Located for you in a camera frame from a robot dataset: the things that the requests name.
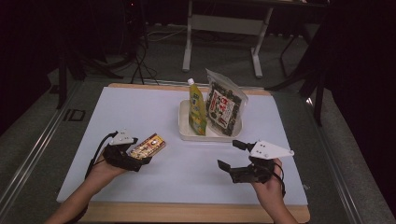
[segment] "small food package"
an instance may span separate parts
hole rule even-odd
[[[235,136],[242,126],[242,113],[248,97],[229,78],[206,69],[209,92],[206,96],[207,126],[218,135]]]
[[[152,136],[137,145],[133,151],[131,151],[131,157],[137,160],[153,157],[161,149],[163,149],[165,145],[166,143],[163,138],[154,133]]]

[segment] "white tray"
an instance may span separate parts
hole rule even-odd
[[[235,125],[232,136],[218,135],[214,133],[209,125],[206,126],[206,135],[197,135],[189,124],[190,101],[184,100],[180,102],[178,110],[178,130],[181,134],[181,139],[184,141],[196,142],[232,142],[242,130],[242,122],[240,125]]]

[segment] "product label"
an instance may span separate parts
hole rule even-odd
[[[192,110],[196,112],[199,112],[199,95],[197,93],[193,93],[191,96],[191,103],[192,103]]]
[[[225,129],[233,115],[234,106],[235,103],[233,101],[229,100],[218,91],[214,91],[207,112],[220,127]]]
[[[158,134],[153,134],[145,141],[137,145],[133,151],[131,151],[131,156],[135,159],[142,160],[143,158],[154,156],[159,152],[166,143]]]

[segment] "bottle cap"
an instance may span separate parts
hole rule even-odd
[[[194,79],[189,78],[189,80],[187,80],[187,82],[189,83],[189,85],[192,85],[192,84],[194,84]]]

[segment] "food bag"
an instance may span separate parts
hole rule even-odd
[[[248,97],[229,78],[206,69],[209,92],[206,96],[207,126],[218,135],[234,136],[242,123]]]

